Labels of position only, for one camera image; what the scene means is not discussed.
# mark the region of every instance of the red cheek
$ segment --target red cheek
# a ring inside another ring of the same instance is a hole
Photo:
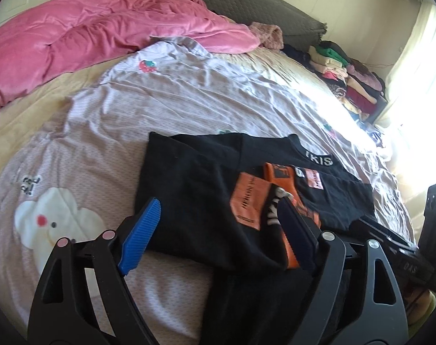
[[[47,225],[47,218],[42,214],[38,215],[37,222],[39,227],[44,227]]]

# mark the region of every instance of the silver screw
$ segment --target silver screw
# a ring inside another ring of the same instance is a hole
[[[328,241],[333,241],[334,240],[334,234],[332,234],[331,232],[328,232],[328,231],[323,232],[322,237],[325,240],[328,240]]]
[[[68,239],[67,239],[66,237],[62,237],[60,240],[58,240],[58,241],[56,242],[56,245],[57,245],[59,248],[63,248],[64,246],[68,245]]]
[[[379,243],[376,240],[369,240],[368,245],[371,246],[373,249],[379,248]]]
[[[104,231],[103,233],[103,238],[105,240],[111,240],[114,238],[114,236],[116,236],[116,233],[112,229],[109,229],[108,231]]]

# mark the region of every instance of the dark red garment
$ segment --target dark red garment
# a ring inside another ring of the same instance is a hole
[[[354,106],[366,114],[373,114],[376,110],[377,104],[372,104],[369,102],[352,87],[347,87],[346,98],[352,102]]]

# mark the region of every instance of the green clothing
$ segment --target green clothing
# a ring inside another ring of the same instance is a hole
[[[345,59],[343,59],[343,57],[341,57],[339,54],[336,53],[336,51],[331,48],[322,48],[320,45],[318,45],[315,47],[315,50],[318,54],[321,54],[324,57],[330,57],[335,59],[336,61],[339,61],[343,64],[344,67],[349,64]]]

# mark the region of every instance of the orange label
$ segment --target orange label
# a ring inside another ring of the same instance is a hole
[[[322,181],[320,180],[320,174],[318,171],[304,169],[306,171],[307,184],[311,188],[323,189]]]
[[[246,172],[240,173],[230,201],[237,222],[257,230],[261,228],[261,212],[271,185]]]

